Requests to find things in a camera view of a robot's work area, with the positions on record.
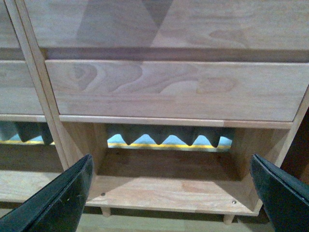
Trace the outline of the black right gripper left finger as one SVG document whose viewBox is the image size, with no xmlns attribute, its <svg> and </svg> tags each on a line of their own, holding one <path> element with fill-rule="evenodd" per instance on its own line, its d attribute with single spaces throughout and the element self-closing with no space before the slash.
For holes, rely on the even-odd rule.
<svg viewBox="0 0 309 232">
<path fill-rule="evenodd" d="M 93 177 L 93 159 L 85 155 L 73 166 L 0 219 L 2 232 L 74 232 Z"/>
</svg>

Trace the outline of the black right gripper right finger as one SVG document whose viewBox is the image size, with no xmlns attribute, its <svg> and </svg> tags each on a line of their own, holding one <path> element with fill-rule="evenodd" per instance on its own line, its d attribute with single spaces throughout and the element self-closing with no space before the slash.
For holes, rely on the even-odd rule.
<svg viewBox="0 0 309 232">
<path fill-rule="evenodd" d="M 309 230 L 309 186 L 254 154 L 250 172 L 259 199 L 276 232 Z"/>
</svg>

